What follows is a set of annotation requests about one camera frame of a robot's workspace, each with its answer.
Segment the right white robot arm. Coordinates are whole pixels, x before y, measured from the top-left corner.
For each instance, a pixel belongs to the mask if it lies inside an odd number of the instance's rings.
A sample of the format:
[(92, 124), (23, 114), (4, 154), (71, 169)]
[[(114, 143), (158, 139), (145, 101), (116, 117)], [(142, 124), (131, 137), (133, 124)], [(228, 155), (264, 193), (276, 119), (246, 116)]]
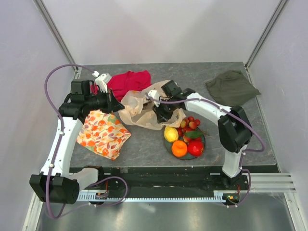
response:
[(183, 109), (197, 113), (218, 127), (219, 140), (225, 149), (224, 175), (220, 177), (220, 183), (223, 188), (232, 189), (238, 183), (242, 153), (252, 137), (252, 132), (247, 128), (250, 122), (243, 108), (217, 104), (190, 88), (182, 90), (173, 80), (161, 89), (166, 95), (165, 99), (157, 90), (147, 93), (147, 98), (154, 102), (153, 111), (159, 123), (168, 121), (176, 109)]

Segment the fake orange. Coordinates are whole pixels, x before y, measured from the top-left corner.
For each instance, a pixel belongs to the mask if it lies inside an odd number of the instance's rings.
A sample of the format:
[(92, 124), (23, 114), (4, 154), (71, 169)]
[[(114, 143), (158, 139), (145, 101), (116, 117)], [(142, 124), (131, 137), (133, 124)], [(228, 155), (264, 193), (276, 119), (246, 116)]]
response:
[(187, 154), (187, 144), (184, 141), (177, 140), (173, 142), (171, 151), (175, 157), (183, 157)]

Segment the red fake cherry bunch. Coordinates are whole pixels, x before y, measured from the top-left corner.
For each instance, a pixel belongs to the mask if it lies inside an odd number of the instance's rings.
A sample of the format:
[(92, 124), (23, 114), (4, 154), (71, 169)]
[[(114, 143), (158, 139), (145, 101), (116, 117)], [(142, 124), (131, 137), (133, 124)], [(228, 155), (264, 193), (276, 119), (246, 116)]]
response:
[(177, 128), (179, 140), (182, 140), (187, 144), (191, 141), (201, 141), (202, 143), (205, 143), (207, 132), (199, 128), (200, 124), (200, 120), (195, 119), (193, 116), (184, 118), (181, 121), (180, 126)]

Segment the yellow fake lemon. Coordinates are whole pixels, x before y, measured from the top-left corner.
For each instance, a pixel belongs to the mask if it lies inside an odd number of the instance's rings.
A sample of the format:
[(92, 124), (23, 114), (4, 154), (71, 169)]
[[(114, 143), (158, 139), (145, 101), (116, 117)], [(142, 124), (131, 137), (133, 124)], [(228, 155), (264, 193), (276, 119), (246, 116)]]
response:
[(174, 127), (165, 127), (164, 138), (167, 142), (173, 143), (179, 139), (179, 134), (176, 128)]

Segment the translucent plastic bag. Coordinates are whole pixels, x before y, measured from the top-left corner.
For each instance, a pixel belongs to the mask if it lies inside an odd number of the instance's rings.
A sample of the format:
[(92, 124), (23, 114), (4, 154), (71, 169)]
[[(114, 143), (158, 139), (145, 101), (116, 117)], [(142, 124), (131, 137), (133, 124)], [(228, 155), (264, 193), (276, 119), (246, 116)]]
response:
[(176, 109), (171, 119), (167, 122), (158, 123), (157, 116), (153, 111), (154, 103), (146, 100), (145, 94), (151, 90), (157, 90), (161, 96), (165, 97), (166, 95), (161, 87), (166, 83), (167, 81), (164, 80), (156, 82), (142, 91), (128, 91), (121, 100), (125, 109), (118, 112), (122, 122), (126, 125), (139, 126), (152, 130), (161, 130), (163, 126), (178, 128), (181, 121), (186, 117), (183, 109)]

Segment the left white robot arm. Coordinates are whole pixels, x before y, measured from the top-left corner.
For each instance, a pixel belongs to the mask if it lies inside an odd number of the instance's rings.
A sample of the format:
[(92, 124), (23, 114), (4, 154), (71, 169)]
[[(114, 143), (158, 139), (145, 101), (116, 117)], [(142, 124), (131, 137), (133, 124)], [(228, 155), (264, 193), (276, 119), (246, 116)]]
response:
[(117, 112), (124, 106), (102, 80), (73, 80), (71, 92), (56, 109), (58, 126), (50, 154), (39, 174), (30, 177), (29, 184), (42, 202), (74, 204), (79, 192), (89, 186), (101, 189), (105, 185), (102, 167), (85, 166), (70, 173), (74, 146), (86, 117), (91, 111)]

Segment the red fake pepper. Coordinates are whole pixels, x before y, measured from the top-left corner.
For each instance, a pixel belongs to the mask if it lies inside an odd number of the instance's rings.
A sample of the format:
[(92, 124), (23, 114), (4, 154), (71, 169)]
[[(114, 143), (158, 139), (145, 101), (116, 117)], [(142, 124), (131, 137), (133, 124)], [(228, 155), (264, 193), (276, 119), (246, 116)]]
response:
[(190, 141), (187, 151), (192, 156), (199, 157), (203, 154), (204, 144), (201, 141)]

